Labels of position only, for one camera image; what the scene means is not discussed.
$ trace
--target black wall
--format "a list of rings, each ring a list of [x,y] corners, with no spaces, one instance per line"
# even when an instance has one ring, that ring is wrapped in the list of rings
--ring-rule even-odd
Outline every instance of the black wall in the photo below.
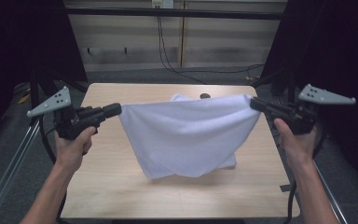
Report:
[[[277,33],[280,41],[274,42],[273,48],[286,46],[289,48],[287,52],[298,54],[296,49],[304,46],[290,47],[290,43],[284,41],[285,36],[295,33],[296,30]],[[274,69],[274,66],[281,66],[279,61],[282,57],[289,62],[293,60],[292,62],[298,63],[294,72],[298,87],[302,88],[310,83],[356,98],[356,106],[323,106],[320,115],[330,134],[337,139],[346,159],[358,171],[358,0],[326,1],[310,44],[304,51],[304,57],[291,56],[293,55],[285,55],[285,51],[273,51],[268,57],[267,65],[270,63]],[[277,79],[275,83],[285,81]]]
[[[69,80],[87,80],[68,16],[20,9],[30,4],[63,7],[62,0],[0,1],[0,118],[13,88],[28,82],[31,71],[37,79],[53,78],[54,72]]]

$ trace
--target white towel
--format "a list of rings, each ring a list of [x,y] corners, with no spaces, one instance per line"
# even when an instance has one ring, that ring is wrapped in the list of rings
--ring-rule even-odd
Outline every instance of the white towel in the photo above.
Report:
[[[249,95],[122,105],[121,124],[145,175],[198,177],[235,166],[235,151],[260,113]]]

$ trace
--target black cable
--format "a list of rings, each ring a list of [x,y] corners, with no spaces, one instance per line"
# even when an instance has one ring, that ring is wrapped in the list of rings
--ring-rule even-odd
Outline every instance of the black cable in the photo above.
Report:
[[[45,128],[43,124],[44,115],[39,116],[39,125],[40,125],[40,135],[42,135],[42,143],[45,146],[46,152],[50,157],[53,164],[56,161],[56,156],[54,155],[53,150],[51,149],[50,143],[48,142],[47,134],[45,133]]]
[[[40,125],[40,134],[42,135],[42,142],[43,145],[45,146],[46,152],[48,153],[48,156],[50,157],[51,161],[53,162],[53,164],[56,161],[56,156],[54,155],[53,150],[51,149],[50,143],[48,142],[48,134],[51,133],[54,129],[49,130],[47,133],[45,133],[45,128],[44,128],[44,115],[41,115],[39,117],[39,125]],[[65,202],[66,202],[66,193],[62,198],[61,204],[60,204],[60,209],[58,211],[57,217],[56,217],[56,221],[59,224],[66,224],[68,222],[64,221],[61,219],[61,213],[63,210],[63,207],[65,206]]]
[[[171,71],[171,72],[174,72],[175,74],[179,75],[179,76],[182,76],[182,77],[187,77],[187,78],[190,78],[192,80],[195,80],[201,84],[204,84],[206,85],[205,82],[199,80],[199,79],[196,79],[194,77],[190,77],[190,76],[186,76],[186,75],[183,75],[181,74],[180,72],[177,72],[173,69],[173,67],[171,66],[170,64],[170,61],[168,60],[168,55],[167,55],[167,52],[165,50],[165,43],[164,43],[164,37],[162,35],[162,25],[161,25],[161,17],[157,17],[157,20],[158,20],[158,50],[159,50],[159,58],[161,60],[161,63],[162,65],[165,67],[165,69],[167,69],[168,71]],[[162,60],[162,52],[161,52],[161,42],[162,42],[162,47],[163,47],[163,50],[164,50],[164,54],[165,54],[165,58],[166,58],[166,61],[167,61],[167,64],[170,68],[167,67],[167,65],[165,64],[165,62]]]
[[[162,52],[161,52],[161,43],[162,43],[162,49],[164,51],[164,55],[165,55],[165,60],[168,64],[169,67],[167,67],[167,65],[165,64],[165,62],[162,59]],[[260,64],[253,64],[250,65],[249,67],[247,67],[246,69],[242,69],[242,70],[238,70],[238,71],[213,71],[213,70],[187,70],[187,71],[176,71],[170,64],[170,61],[168,59],[168,55],[167,55],[167,51],[165,49],[165,42],[164,42],[164,37],[162,34],[162,23],[161,23],[161,17],[158,17],[158,49],[159,49],[159,58],[161,60],[162,65],[165,67],[165,69],[174,72],[175,74],[182,76],[182,77],[188,77],[191,78],[195,81],[198,81],[202,84],[206,84],[203,81],[196,79],[194,77],[190,77],[190,76],[186,76],[184,75],[184,73],[216,73],[216,74],[233,74],[233,73],[242,73],[242,72],[246,72],[248,74],[248,83],[250,83],[250,79],[251,79],[251,75],[249,73],[249,71],[256,69],[259,66],[264,65],[264,63],[260,63]]]
[[[320,137],[318,144],[313,149],[313,154],[312,154],[313,159],[315,159],[315,157],[318,155],[319,151],[322,149],[322,145],[324,144],[324,139],[327,136],[323,125],[320,125],[320,129],[322,129],[321,137]],[[283,224],[289,224],[292,221],[293,199],[295,197],[296,188],[297,188],[297,183],[296,183],[296,181],[294,181],[292,184],[292,187],[290,188],[290,194],[289,194],[289,199],[288,199],[288,204],[287,204],[287,218],[283,222]]]

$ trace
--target finger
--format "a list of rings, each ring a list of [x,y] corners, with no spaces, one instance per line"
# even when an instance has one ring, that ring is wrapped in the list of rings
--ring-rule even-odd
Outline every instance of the finger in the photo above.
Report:
[[[292,130],[290,130],[289,126],[282,119],[275,119],[274,124],[283,138],[288,135],[293,135]]]
[[[92,146],[92,141],[91,141],[91,139],[90,139],[87,143],[85,143],[85,144],[83,145],[83,151],[89,151],[90,148],[91,148],[91,146]]]
[[[86,144],[95,133],[95,127],[88,127],[87,129],[83,130],[83,132],[77,137],[76,140],[79,140],[82,145]]]
[[[281,146],[281,148],[284,148],[284,141],[281,136],[279,137],[278,144]]]

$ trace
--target wooden table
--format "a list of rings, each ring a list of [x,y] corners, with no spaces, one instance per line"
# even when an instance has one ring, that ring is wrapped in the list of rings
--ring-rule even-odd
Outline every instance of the wooden table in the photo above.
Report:
[[[244,86],[92,84],[83,106],[169,101],[176,93],[200,98],[247,93]],[[285,217],[288,185],[264,114],[236,152],[234,169],[199,178],[172,175],[147,179],[118,117],[101,124],[92,137],[69,189],[62,217],[87,218],[242,218]],[[295,201],[294,216],[299,209]]]

